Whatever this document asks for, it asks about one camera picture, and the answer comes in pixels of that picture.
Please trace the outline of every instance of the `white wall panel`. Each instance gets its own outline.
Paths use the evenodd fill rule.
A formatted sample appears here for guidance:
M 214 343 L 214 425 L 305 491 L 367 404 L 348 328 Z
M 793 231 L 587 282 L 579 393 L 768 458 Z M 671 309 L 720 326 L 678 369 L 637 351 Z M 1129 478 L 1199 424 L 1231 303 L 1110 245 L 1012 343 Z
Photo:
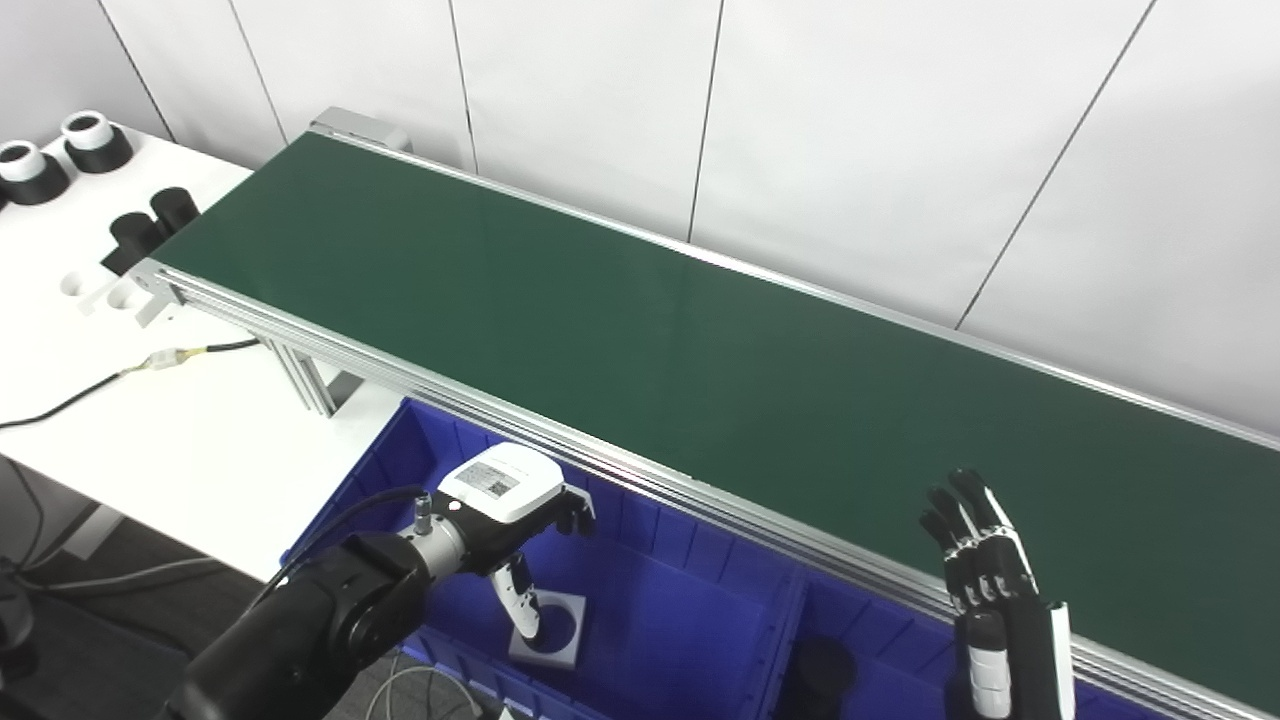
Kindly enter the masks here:
M 95 0 L 0 0 L 0 142 L 44 145 L 84 108 L 169 136 Z
M 963 329 L 1280 437 L 1277 37 L 1157 5 Z
M 284 147 L 229 0 L 102 0 L 173 137 L 256 168 Z
M 456 12 L 481 174 L 687 236 L 718 0 Z
M 448 0 L 238 0 L 285 135 L 330 105 L 398 124 L 413 151 L 474 170 Z
M 695 245 L 954 324 L 1144 0 L 731 0 Z

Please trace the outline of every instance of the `floor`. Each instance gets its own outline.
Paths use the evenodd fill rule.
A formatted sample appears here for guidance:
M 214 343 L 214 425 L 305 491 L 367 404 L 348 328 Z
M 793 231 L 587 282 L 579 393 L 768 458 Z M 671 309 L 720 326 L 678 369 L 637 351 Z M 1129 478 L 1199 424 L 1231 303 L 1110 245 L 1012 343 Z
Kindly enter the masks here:
M 33 570 L 41 584 L 106 578 L 198 553 L 132 520 L 125 520 L 90 561 L 59 556 Z M 261 583 L 221 565 L 174 571 L 163 584 L 133 584 L 41 593 L 33 598 L 35 644 L 40 666 L 0 693 L 4 720 L 122 720 L 154 717 L 182 676 L 187 660 L 228 628 Z M 401 656 L 397 670 L 419 665 Z M 365 670 L 333 720 L 364 720 L 393 657 Z M 474 717 L 453 683 L 416 671 L 396 680 L 392 708 L 380 701 L 379 719 L 463 720 Z M 500 706 L 477 696 L 485 719 Z

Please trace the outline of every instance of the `electrical cable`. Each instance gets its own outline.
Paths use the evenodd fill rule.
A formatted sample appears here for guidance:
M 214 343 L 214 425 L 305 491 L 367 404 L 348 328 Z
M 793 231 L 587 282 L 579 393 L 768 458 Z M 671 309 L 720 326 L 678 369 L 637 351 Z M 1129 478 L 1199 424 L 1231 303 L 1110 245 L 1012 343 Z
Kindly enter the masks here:
M 383 492 L 374 493 L 361 500 L 360 502 L 352 505 L 351 507 L 343 510 L 338 515 L 335 515 L 333 519 L 325 523 L 319 530 L 311 533 L 311 536 L 308 536 L 305 541 L 298 543 L 297 550 L 294 550 L 289 555 L 288 560 L 285 560 L 284 564 L 280 565 L 280 569 L 276 570 L 274 575 L 271 575 L 271 579 L 268 580 L 265 585 L 262 585 L 262 589 L 259 591 L 257 596 L 255 596 L 253 600 L 248 603 L 248 607 L 244 609 L 244 614 L 241 615 L 241 618 L 248 615 L 250 610 L 256 607 L 257 603 L 262 602 L 262 600 L 265 600 L 266 596 L 271 594 L 271 591 L 274 591 L 280 584 L 280 582 L 284 580 L 284 578 L 289 573 L 292 573 L 298 566 L 298 564 L 302 562 L 302 560 L 311 552 L 311 550 L 316 546 L 316 543 L 324 539 L 329 533 L 347 524 L 348 521 L 351 521 L 352 518 L 355 518 L 360 512 L 364 512 L 369 507 L 372 507 L 375 505 L 385 505 L 388 502 L 396 502 L 398 500 L 411 500 L 422 495 L 426 495 L 426 491 L 424 491 L 421 487 L 417 486 L 404 486 L 398 488 L 384 489 Z
M 160 591 L 160 589 L 168 588 L 170 585 L 177 585 L 177 584 L 182 584 L 182 583 L 189 583 L 192 580 L 198 580 L 201 578 L 207 578 L 209 575 L 215 575 L 218 573 L 225 573 L 228 570 L 230 570 L 230 568 L 228 568 L 225 565 L 210 565 L 209 568 L 206 568 L 204 570 L 193 570 L 193 571 L 182 574 L 182 575 L 179 575 L 177 578 L 165 578 L 165 579 L 151 580 L 151 582 L 146 582 L 146 583 L 138 583 L 138 582 L 129 580 L 129 582 L 120 583 L 119 585 L 111 584 L 111 585 L 102 585 L 100 588 L 84 588 L 84 589 L 70 589 L 70 591 L 42 591 L 42 592 L 58 593 L 60 597 L 74 597 L 76 600 L 90 600 L 90 598 L 99 600 L 99 598 L 104 598 L 104 597 L 122 597 L 122 596 L 128 596 L 128 594 L 137 594 L 137 593 L 147 593 L 147 592 Z M 28 589 L 40 591 L 38 585 L 33 585 L 33 587 L 31 587 Z
M 20 428 L 23 425 L 33 425 L 36 423 L 47 420 L 47 419 L 52 418 L 54 415 L 61 413 L 63 410 L 67 410 L 72 405 L 76 405 L 81 400 L 84 400 L 90 395 L 92 395 L 92 393 L 102 389 L 104 387 L 111 384 L 113 382 L 123 378 L 125 374 L 127 374 L 127 372 L 124 372 L 124 370 L 122 370 L 119 373 L 111 373 L 110 375 L 108 375 L 108 377 L 97 380 L 96 383 L 88 386 L 87 388 L 84 388 L 84 389 L 77 392 L 76 395 L 70 396 L 69 398 L 64 400 L 58 406 L 55 406 L 52 410 L 46 410 L 45 413 L 41 413 L 40 415 L 32 415 L 31 418 L 23 418 L 22 420 L 9 420 L 8 423 L 0 423 L 0 430 L 9 429 L 9 428 Z
M 433 667 L 430 665 L 415 665 L 413 667 L 406 667 L 403 670 L 399 670 L 399 671 L 394 673 L 392 676 L 389 676 L 385 680 L 383 680 L 383 684 L 378 687 L 376 692 L 374 692 L 374 698 L 371 701 L 369 701 L 369 708 L 365 711 L 365 720 L 371 720 L 372 719 L 372 716 L 374 716 L 374 707 L 378 706 L 378 698 L 381 697 L 381 694 L 384 692 L 388 692 L 390 689 L 392 683 L 394 683 L 399 678 L 403 678 L 404 675 L 408 675 L 411 673 L 433 673 L 433 674 L 439 675 L 442 678 L 447 678 L 451 683 L 453 683 L 454 685 L 458 687 L 458 691 L 462 692 L 462 697 L 467 698 L 467 705 L 471 706 L 471 714 L 475 715 L 476 717 L 480 717 L 481 715 L 484 715 L 484 710 L 480 707 L 480 703 L 477 703 L 476 700 L 474 697 L 471 697 L 471 693 L 467 692 L 467 687 L 462 684 L 462 680 L 458 680 L 453 675 L 449 675 L 448 673 L 444 673 L 443 670 L 440 670 L 438 667 Z M 449 714 L 453 714 L 454 711 L 461 710 L 462 707 L 463 706 L 460 705 L 460 706 L 454 707 L 453 710 L 451 710 Z
M 166 368 L 173 368 L 174 365 L 182 365 L 183 363 L 186 363 L 191 357 L 195 357 L 196 355 L 201 355 L 201 354 L 205 354 L 205 352 L 228 352 L 230 350 L 242 350 L 244 347 L 253 347 L 255 345 L 259 345 L 260 342 L 261 342 L 260 340 L 253 338 L 253 340 L 243 340 L 243 341 L 239 341 L 239 342 L 228 342 L 228 343 L 223 343 L 223 345 L 206 345 L 204 347 L 193 347 L 193 348 L 188 348 L 188 350 L 172 347 L 169 350 L 160 350 L 157 352 L 152 352 L 142 363 L 138 363 L 137 365 L 133 365 L 131 368 L 125 368 L 123 370 L 119 370 L 116 373 L 111 373 L 110 375 L 102 378 L 101 380 L 97 380 L 96 383 L 88 386 L 87 388 L 77 392 L 76 395 L 73 395 L 69 398 L 64 400 L 63 402 L 58 404 L 51 410 L 46 410 L 45 413 L 41 413 L 40 415 L 32 415 L 31 418 L 23 418 L 20 420 L 9 420 L 9 421 L 5 421 L 5 423 L 0 423 L 0 430 L 8 429 L 8 428 L 20 428 L 23 425 L 33 425 L 36 423 L 41 423 L 44 420 L 47 420 L 47 419 L 52 418 L 54 415 L 61 413 L 63 410 L 67 410 L 72 405 L 76 405 L 81 400 L 84 400 L 90 395 L 92 395 L 92 393 L 102 389 L 104 387 L 106 387 L 106 386 L 111 384 L 113 382 L 123 378 L 124 375 L 128 375 L 129 373 L 136 373 L 138 370 L 146 370 L 146 369 L 164 370 Z
M 31 543 L 27 546 L 27 552 L 22 555 L 22 560 L 18 561 L 18 571 L 23 571 L 28 568 L 27 562 L 31 561 L 31 556 L 36 553 L 36 548 L 40 547 L 40 537 L 45 534 L 45 506 L 36 497 L 35 488 L 31 487 L 31 482 L 27 479 L 27 474 L 22 471 L 12 459 L 5 457 L 9 461 L 9 466 L 13 468 L 14 477 L 18 478 L 18 484 L 22 489 L 27 491 L 27 497 L 31 498 L 32 507 L 36 509 L 36 533 L 31 537 Z
M 396 674 L 396 665 L 398 664 L 399 664 L 399 652 L 392 656 L 392 669 L 387 671 L 388 678 Z M 394 694 L 392 693 L 392 691 L 387 691 L 387 720 L 394 720 L 394 717 L 392 717 L 392 694 Z
M 84 588 L 101 588 L 101 587 L 118 585 L 120 583 L 127 583 L 129 580 L 138 580 L 138 579 L 142 579 L 142 578 L 150 578 L 151 575 L 155 575 L 157 573 L 166 573 L 169 570 L 177 570 L 178 568 L 189 568 L 189 566 L 193 566 L 193 565 L 206 565 L 206 564 L 210 564 L 210 562 L 218 562 L 218 560 L 214 560 L 212 557 L 189 557 L 187 560 L 177 560 L 174 562 L 165 562 L 163 565 L 156 565 L 154 568 L 146 568 L 143 570 L 137 570 L 134 573 L 127 573 L 124 575 L 116 575 L 114 578 L 99 578 L 99 579 L 93 579 L 93 580 L 77 580 L 77 582 L 72 582 L 72 583 L 55 583 L 55 584 L 51 584 L 51 585 L 40 585 L 40 584 L 32 583 L 29 580 L 24 580 L 22 578 L 18 578 L 18 583 L 22 584 L 22 587 L 24 587 L 27 589 L 38 591 L 38 592 L 61 592 L 61 591 L 76 591 L 76 589 L 84 589 Z
M 260 341 L 260 340 L 257 340 L 255 337 L 255 338 L 250 338 L 250 340 L 242 340 L 239 342 L 224 342 L 221 345 L 206 345 L 205 346 L 205 352 L 228 352 L 230 350 L 242 350 L 244 347 L 253 347 L 255 345 L 259 345 L 261 342 L 262 341 Z

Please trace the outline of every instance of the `black cylindrical object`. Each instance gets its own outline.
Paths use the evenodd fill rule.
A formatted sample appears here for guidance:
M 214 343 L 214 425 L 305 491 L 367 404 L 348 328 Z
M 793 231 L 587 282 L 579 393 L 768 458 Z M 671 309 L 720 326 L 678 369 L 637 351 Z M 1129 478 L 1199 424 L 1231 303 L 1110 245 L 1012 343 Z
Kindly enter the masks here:
M 0 193 L 18 205 L 40 205 L 70 184 L 67 170 L 52 156 L 26 140 L 0 145 Z
M 170 238 L 200 215 L 196 201 L 183 187 L 166 187 L 151 196 L 151 210 L 156 214 L 160 234 Z
M 773 716 L 776 720 L 838 720 L 844 694 L 856 676 L 854 657 L 838 641 L 826 637 L 797 641 Z
M 133 146 L 124 131 L 113 126 L 102 113 L 81 110 L 61 126 L 67 156 L 82 173 L 109 173 L 133 158 Z
M 164 242 L 160 227 L 146 213 L 125 213 L 111 223 L 111 237 L 127 255 L 129 266 L 151 255 Z

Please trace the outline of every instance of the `white cable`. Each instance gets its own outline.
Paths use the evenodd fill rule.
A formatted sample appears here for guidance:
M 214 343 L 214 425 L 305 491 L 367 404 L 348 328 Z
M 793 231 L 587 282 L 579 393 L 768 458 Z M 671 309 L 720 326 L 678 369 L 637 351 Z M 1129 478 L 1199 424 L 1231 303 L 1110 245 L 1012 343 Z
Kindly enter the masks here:
M 394 683 L 402 675 L 408 675 L 410 673 L 435 673 L 442 678 L 447 678 L 451 683 L 457 685 L 460 691 L 462 691 L 462 697 L 467 698 L 467 702 L 471 703 L 471 714 L 475 717 L 480 717 L 481 715 L 484 715 L 484 711 L 480 708 L 480 703 L 477 703 L 476 700 L 471 697 L 471 693 L 467 692 L 467 687 L 463 685 L 461 680 L 430 665 L 415 665 L 413 667 L 406 667 L 403 670 L 399 670 L 394 673 L 390 678 L 383 680 L 383 684 L 378 687 L 378 692 L 374 693 L 374 698 L 369 701 L 369 710 L 365 711 L 365 720 L 372 720 L 374 707 L 378 706 L 378 698 L 381 697 L 383 693 L 392 687 L 392 683 Z
M 129 573 L 127 575 L 116 575 L 114 578 L 100 578 L 96 580 L 78 580 L 74 583 L 58 583 L 54 585 L 37 585 L 27 580 L 19 579 L 28 589 L 36 591 L 76 591 L 82 588 L 100 588 L 102 585 L 114 585 L 119 583 L 127 583 L 129 580 L 137 580 L 138 578 L 147 578 L 155 575 L 156 573 L 164 573 L 166 570 L 177 570 L 178 568 L 189 568 L 192 565 L 205 565 L 209 562 L 218 562 L 212 557 L 191 557 L 188 560 L 178 560 L 175 562 L 165 562 L 164 565 L 156 565 L 155 568 L 147 568 L 146 570 L 138 570 L 137 573 Z
M 401 655 L 399 650 L 397 650 L 396 655 L 392 656 L 392 669 L 388 673 L 388 676 L 392 676 L 392 675 L 396 674 L 396 666 L 399 665 L 399 655 Z M 396 720 L 394 717 L 392 717 L 392 692 L 390 691 L 387 691 L 387 720 Z

